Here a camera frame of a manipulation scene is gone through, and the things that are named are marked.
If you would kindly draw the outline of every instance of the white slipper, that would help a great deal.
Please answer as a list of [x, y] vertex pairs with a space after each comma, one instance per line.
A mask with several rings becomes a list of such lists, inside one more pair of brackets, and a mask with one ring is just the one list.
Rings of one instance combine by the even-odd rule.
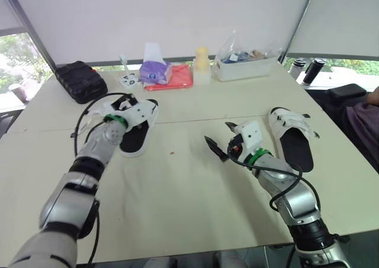
[[281, 107], [273, 108], [268, 115], [279, 158], [298, 165], [303, 172], [313, 169], [309, 139], [312, 136], [319, 138], [306, 123], [308, 118], [308, 114], [298, 114]]
[[151, 108], [151, 115], [142, 124], [135, 126], [131, 131], [123, 136], [123, 141], [120, 144], [121, 153], [126, 157], [137, 157], [144, 153], [144, 150], [149, 140], [152, 127], [158, 117], [159, 109], [158, 102], [151, 99], [143, 101], [146, 107]]

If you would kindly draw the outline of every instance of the red cloth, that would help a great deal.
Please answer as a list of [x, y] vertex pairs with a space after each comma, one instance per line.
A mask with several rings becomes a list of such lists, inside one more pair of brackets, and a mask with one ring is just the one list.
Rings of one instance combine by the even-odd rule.
[[147, 85], [144, 88], [148, 91], [154, 90], [166, 90], [166, 89], [177, 89], [177, 88], [187, 88], [193, 85], [192, 74], [190, 67], [188, 65], [173, 65], [172, 66], [172, 77], [168, 84], [153, 84]]

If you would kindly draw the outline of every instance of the black insole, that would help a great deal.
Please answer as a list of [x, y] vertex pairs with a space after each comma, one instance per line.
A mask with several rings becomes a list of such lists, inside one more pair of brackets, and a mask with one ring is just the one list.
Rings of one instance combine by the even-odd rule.
[[294, 127], [280, 138], [285, 160], [301, 167], [303, 172], [313, 169], [313, 158], [309, 143], [303, 133]]
[[146, 138], [147, 131], [149, 130], [149, 124], [147, 121], [143, 122], [139, 126], [132, 128], [130, 132], [127, 132], [123, 136], [123, 141], [120, 144], [120, 149], [123, 152], [136, 152], [138, 151]]

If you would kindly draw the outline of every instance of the white wall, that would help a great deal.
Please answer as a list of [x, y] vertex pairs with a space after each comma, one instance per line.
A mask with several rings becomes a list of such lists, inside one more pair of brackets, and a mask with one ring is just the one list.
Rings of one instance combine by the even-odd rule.
[[21, 26], [22, 24], [9, 5], [8, 0], [0, 0], [0, 34], [2, 30]]
[[143, 58], [159, 42], [164, 57], [216, 54], [233, 29], [245, 45], [284, 48], [305, 0], [19, 0], [57, 64]]
[[290, 52], [379, 58], [379, 0], [312, 0]]

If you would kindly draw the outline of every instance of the black cable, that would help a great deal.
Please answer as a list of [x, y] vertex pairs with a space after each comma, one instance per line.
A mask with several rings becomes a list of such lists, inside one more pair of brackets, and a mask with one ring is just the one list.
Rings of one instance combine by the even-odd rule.
[[91, 268], [93, 266], [92, 262], [94, 261], [97, 245], [99, 243], [99, 235], [100, 235], [100, 215], [99, 215], [99, 209], [97, 209], [97, 211], [96, 211], [96, 220], [97, 221], [96, 221], [95, 243], [94, 243], [94, 246], [92, 248], [91, 256], [89, 257], [89, 260], [88, 260], [87, 268]]
[[291, 249], [291, 252], [289, 253], [288, 258], [287, 258], [287, 262], [285, 264], [285, 268], [290, 268], [291, 262], [292, 262], [292, 258], [294, 257], [294, 254], [295, 254], [295, 250], [296, 250], [296, 246], [294, 246]]
[[232, 142], [229, 143], [228, 147], [227, 147], [227, 155], [228, 157], [233, 161], [235, 162], [236, 164], [239, 164], [239, 165], [242, 165], [244, 167], [247, 167], [247, 168], [250, 168], [250, 169], [257, 169], [257, 170], [267, 170], [267, 171], [273, 171], [273, 172], [278, 172], [278, 173], [282, 173], [282, 174], [286, 174], [286, 175], [289, 175], [289, 176], [293, 176], [295, 177], [295, 181], [287, 188], [285, 189], [284, 191], [282, 191], [281, 193], [275, 195], [274, 197], [271, 198], [270, 202], [269, 202], [269, 205], [270, 205], [270, 208], [273, 209], [274, 211], [278, 212], [278, 209], [274, 207], [274, 202], [279, 199], [280, 197], [283, 197], [285, 194], [287, 194], [289, 191], [291, 191], [293, 188], [295, 188], [296, 185], [298, 185], [298, 183], [300, 181], [303, 181], [305, 182], [312, 190], [315, 198], [316, 198], [316, 202], [317, 202], [317, 207], [319, 207], [319, 210], [321, 210], [321, 203], [320, 203], [320, 197], [319, 195], [317, 194], [317, 191], [316, 189], [313, 187], [313, 185], [306, 179], [303, 178], [303, 170], [297, 166], [297, 165], [294, 165], [294, 164], [290, 164], [290, 166], [292, 166], [295, 170], [298, 171], [298, 175], [292, 173], [292, 172], [289, 172], [289, 171], [285, 171], [285, 170], [280, 170], [280, 169], [276, 169], [276, 168], [268, 168], [268, 167], [261, 167], [261, 166], [255, 166], [255, 165], [249, 165], [249, 164], [246, 164], [244, 162], [240, 162], [238, 161], [233, 155], [232, 155]]
[[88, 142], [88, 138], [90, 136], [90, 134], [92, 134], [92, 132], [100, 125], [104, 124], [105, 122], [104, 121], [101, 121], [100, 123], [97, 123], [91, 130], [89, 130], [87, 136], [85, 137], [85, 141], [84, 142]]
[[111, 96], [111, 95], [126, 95], [126, 93], [122, 93], [122, 92], [106, 93], [106, 94], [94, 99], [92, 102], [90, 102], [87, 105], [87, 107], [85, 107], [82, 114], [79, 116], [78, 122], [76, 123], [75, 130], [73, 133], [73, 151], [75, 153], [75, 156], [78, 155], [78, 131], [79, 131], [79, 126], [81, 124], [81, 121], [82, 121], [84, 115], [86, 115], [88, 113], [88, 109], [91, 108], [92, 105], [94, 105], [97, 101], [99, 101], [100, 99], [103, 99], [106, 96]]

